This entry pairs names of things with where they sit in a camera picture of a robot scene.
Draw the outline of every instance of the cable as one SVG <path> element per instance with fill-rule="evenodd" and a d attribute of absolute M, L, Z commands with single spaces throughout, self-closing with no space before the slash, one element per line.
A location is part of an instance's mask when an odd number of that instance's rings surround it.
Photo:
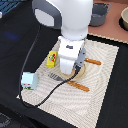
<path fill-rule="evenodd" d="M 20 78 L 19 78 L 19 97 L 20 97 L 20 101 L 21 101 L 22 104 L 23 104 L 25 107 L 27 107 L 27 108 L 37 108 L 38 106 L 40 106 L 41 104 L 43 104 L 43 103 L 51 96 L 51 94 L 52 94 L 60 85 L 62 85 L 62 84 L 64 84 L 64 83 L 70 81 L 71 79 L 73 79 L 73 78 L 78 74 L 78 72 L 79 72 L 80 69 L 81 69 L 81 67 L 79 67 L 79 66 L 76 65 L 76 67 L 75 67 L 75 74 L 74 74 L 71 78 L 69 78 L 69 79 L 67 79 L 67 80 L 64 80 L 63 82 L 61 82 L 60 84 L 58 84 L 58 85 L 49 93 L 49 95 L 48 95 L 41 103 L 39 103 L 39 104 L 37 104 L 37 105 L 35 105 L 35 106 L 34 106 L 34 105 L 27 105 L 27 104 L 25 104 L 25 102 L 23 101 L 22 95 L 21 95 L 21 79 L 22 79 L 22 74 L 23 74 L 23 70 L 24 70 L 24 67 L 25 67 L 25 65 L 26 65 L 26 62 L 27 62 L 27 60 L 28 60 L 28 57 L 29 57 L 29 55 L 30 55 L 30 53 L 31 53 L 31 51 L 32 51 L 32 49 L 33 49 L 33 47 L 34 47 L 34 45 L 35 45 L 36 42 L 38 41 L 38 37 L 39 37 L 39 35 L 40 35 L 40 31 L 41 31 L 41 24 L 39 25 L 39 30 L 38 30 L 38 32 L 37 32 L 37 36 L 36 36 L 36 38 L 35 38 L 35 40 L 34 40 L 32 46 L 31 46 L 31 48 L 30 48 L 30 50 L 29 50 L 29 52 L 28 52 L 28 54 L 27 54 L 27 56 L 26 56 L 26 58 L 25 58 L 25 61 L 24 61 L 24 63 L 23 63 L 22 69 L 21 69 Z"/>

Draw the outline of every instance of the yellow block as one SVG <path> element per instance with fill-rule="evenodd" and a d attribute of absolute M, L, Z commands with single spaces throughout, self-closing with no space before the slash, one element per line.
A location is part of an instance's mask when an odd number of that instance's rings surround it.
<path fill-rule="evenodd" d="M 56 57 L 57 57 L 57 52 L 56 51 L 50 51 L 48 58 L 47 58 L 47 67 L 55 67 L 55 62 L 56 62 Z"/>

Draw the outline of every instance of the metal bracket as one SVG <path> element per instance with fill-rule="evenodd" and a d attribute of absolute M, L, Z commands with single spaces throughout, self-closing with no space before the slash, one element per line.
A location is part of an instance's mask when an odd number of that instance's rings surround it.
<path fill-rule="evenodd" d="M 77 58 L 77 60 L 75 61 L 75 65 L 74 66 L 79 66 L 79 67 L 83 67 L 83 65 L 84 65 L 84 61 L 85 61 L 85 56 L 86 56 L 86 50 L 85 50 L 85 48 L 83 48 L 81 51 L 80 51 L 80 53 L 79 53 L 79 55 L 78 55 L 78 58 Z"/>

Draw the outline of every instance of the table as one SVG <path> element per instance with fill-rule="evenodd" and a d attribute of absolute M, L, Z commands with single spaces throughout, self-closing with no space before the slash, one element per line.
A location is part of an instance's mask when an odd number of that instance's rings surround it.
<path fill-rule="evenodd" d="M 16 98 L 20 70 L 38 26 L 39 23 L 31 9 L 31 1 L 22 3 L 0 21 L 0 104 L 50 128 L 75 128 L 38 108 L 24 107 Z M 42 27 L 40 38 L 29 56 L 24 71 L 36 71 L 59 35 L 60 30 Z M 90 35 L 87 38 L 119 47 L 96 128 L 127 128 L 128 45 Z"/>

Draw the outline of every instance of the wooden stick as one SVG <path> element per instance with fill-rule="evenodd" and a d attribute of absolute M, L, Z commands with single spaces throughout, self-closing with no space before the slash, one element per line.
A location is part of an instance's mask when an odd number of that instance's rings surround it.
<path fill-rule="evenodd" d="M 86 62 L 89 62 L 89 63 L 101 65 L 101 62 L 100 62 L 100 61 L 97 61 L 97 60 L 85 58 L 85 61 L 86 61 Z"/>
<path fill-rule="evenodd" d="M 83 90 L 83 91 L 86 91 L 86 92 L 89 91 L 89 88 L 88 88 L 88 87 L 85 87 L 85 86 L 83 86 L 83 85 L 77 84 L 77 83 L 72 82 L 72 81 L 68 81 L 67 84 L 72 85 L 72 86 L 74 86 L 74 87 L 76 87 L 76 88 L 78 88 L 78 89 L 81 89 L 81 90 Z"/>

